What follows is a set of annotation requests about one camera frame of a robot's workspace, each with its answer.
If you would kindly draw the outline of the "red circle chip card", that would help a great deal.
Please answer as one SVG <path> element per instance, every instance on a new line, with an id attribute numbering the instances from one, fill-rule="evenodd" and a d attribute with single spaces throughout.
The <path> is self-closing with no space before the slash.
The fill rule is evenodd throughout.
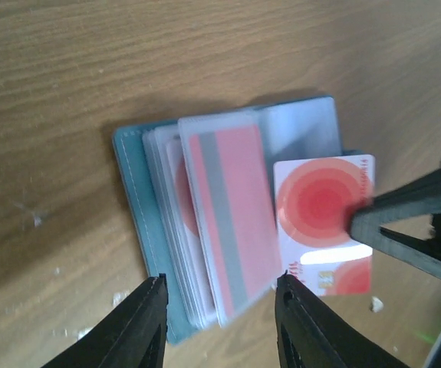
<path id="1" fill-rule="evenodd" d="M 370 290 L 373 250 L 348 228 L 374 196 L 374 165 L 374 156 L 362 154 L 273 166 L 283 267 L 319 297 Z"/>

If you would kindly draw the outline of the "blue leather card holder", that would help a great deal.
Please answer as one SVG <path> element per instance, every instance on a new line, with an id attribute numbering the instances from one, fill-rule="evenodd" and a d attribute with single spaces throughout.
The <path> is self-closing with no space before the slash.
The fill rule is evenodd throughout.
<path id="1" fill-rule="evenodd" d="M 192 287 L 179 272 L 172 227 L 159 202 L 162 169 L 153 138 L 179 142 L 186 193 L 199 229 L 199 261 L 212 291 L 213 319 L 227 324 L 253 305 L 281 273 L 275 247 L 272 174 L 281 159 L 341 153 L 333 97 L 253 106 L 178 120 L 124 126 L 112 137 L 149 275 L 167 277 L 166 339 L 179 344 L 203 329 L 188 314 Z"/>

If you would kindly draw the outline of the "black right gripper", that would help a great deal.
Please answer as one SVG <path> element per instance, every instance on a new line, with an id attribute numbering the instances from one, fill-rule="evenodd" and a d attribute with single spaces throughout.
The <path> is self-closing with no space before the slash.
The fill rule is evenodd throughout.
<path id="1" fill-rule="evenodd" d="M 432 100 L 426 104 L 423 114 L 426 135 L 421 169 L 436 170 L 374 198 L 369 206 L 352 215 L 348 227 L 353 239 L 375 240 L 374 249 L 434 277 L 427 281 L 425 287 L 426 315 L 434 338 L 423 364 L 425 367 L 431 367 L 441 351 L 441 238 L 418 239 L 383 225 L 431 215 L 435 234 L 441 235 L 441 65 L 433 68 L 431 76 Z"/>

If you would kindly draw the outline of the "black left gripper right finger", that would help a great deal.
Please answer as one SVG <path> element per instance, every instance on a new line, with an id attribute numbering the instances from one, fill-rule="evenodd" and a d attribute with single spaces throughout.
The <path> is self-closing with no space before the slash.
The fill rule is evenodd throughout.
<path id="1" fill-rule="evenodd" d="M 406 366 L 357 332 L 289 273 L 277 279 L 275 321 L 281 367 Z"/>

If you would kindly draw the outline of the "red circle April card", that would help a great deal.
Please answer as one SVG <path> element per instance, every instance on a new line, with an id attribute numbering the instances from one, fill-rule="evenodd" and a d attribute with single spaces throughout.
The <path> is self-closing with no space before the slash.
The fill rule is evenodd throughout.
<path id="1" fill-rule="evenodd" d="M 166 143 L 165 158 L 166 174 L 171 186 L 169 195 L 173 203 L 173 217 L 179 232 L 179 255 L 186 274 L 189 299 L 198 314 L 214 314 L 216 309 L 199 239 L 183 148 L 178 136 L 173 136 Z"/>

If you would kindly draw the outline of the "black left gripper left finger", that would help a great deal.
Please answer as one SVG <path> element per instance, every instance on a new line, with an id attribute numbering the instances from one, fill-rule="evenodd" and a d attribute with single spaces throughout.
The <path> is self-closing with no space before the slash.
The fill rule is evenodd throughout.
<path id="1" fill-rule="evenodd" d="M 147 278 L 91 331 L 44 366 L 163 366 L 167 304 L 166 275 Z"/>

